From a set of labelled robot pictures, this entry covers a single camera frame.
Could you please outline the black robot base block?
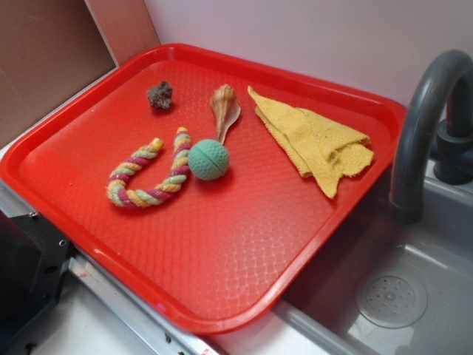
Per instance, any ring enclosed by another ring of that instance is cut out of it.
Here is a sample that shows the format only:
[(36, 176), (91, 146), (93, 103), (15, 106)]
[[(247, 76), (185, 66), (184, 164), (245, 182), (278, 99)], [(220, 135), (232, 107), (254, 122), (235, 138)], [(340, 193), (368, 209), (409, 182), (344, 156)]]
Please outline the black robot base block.
[(1, 214), (1, 346), (58, 303), (69, 252), (45, 217)]

